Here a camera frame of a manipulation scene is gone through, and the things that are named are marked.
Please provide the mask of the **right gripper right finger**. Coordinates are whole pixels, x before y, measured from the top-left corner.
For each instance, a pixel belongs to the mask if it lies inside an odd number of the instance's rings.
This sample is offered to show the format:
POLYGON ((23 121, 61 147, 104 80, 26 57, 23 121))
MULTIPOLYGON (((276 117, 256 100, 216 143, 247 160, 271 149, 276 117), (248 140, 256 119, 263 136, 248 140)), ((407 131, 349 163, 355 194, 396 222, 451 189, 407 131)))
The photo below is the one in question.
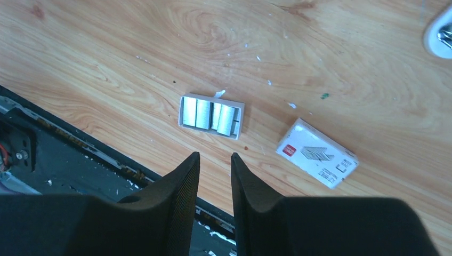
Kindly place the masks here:
POLYGON ((238 255, 438 255, 415 211, 389 197, 286 197, 231 156, 238 255))

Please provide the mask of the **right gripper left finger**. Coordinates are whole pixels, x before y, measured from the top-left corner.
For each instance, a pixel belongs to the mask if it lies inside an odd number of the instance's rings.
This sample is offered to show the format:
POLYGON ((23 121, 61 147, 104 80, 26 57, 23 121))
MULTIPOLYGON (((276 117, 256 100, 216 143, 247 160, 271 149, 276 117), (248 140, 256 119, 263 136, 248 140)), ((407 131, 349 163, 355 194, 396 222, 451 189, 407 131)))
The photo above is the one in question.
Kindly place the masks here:
POLYGON ((88 195, 3 195, 1 255, 188 255, 199 174, 194 152, 116 203, 88 195))

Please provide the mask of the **white staple box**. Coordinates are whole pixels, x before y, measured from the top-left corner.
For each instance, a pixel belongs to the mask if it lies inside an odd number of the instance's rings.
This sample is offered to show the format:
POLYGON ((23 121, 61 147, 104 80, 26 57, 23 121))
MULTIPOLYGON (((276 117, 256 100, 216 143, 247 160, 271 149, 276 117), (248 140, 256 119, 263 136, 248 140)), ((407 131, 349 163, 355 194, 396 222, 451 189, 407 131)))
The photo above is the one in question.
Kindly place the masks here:
POLYGON ((280 140, 276 153, 330 189, 359 166, 353 152, 301 118, 280 140))

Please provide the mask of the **white staple tray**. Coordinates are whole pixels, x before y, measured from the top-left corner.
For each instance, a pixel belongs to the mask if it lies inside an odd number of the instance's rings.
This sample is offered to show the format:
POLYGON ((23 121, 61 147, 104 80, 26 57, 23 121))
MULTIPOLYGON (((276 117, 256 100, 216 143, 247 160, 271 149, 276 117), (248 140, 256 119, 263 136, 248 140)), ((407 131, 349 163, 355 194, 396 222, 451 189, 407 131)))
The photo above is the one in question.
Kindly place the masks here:
POLYGON ((180 99, 179 126, 230 139, 239 139, 243 128, 245 104, 185 94, 180 99))

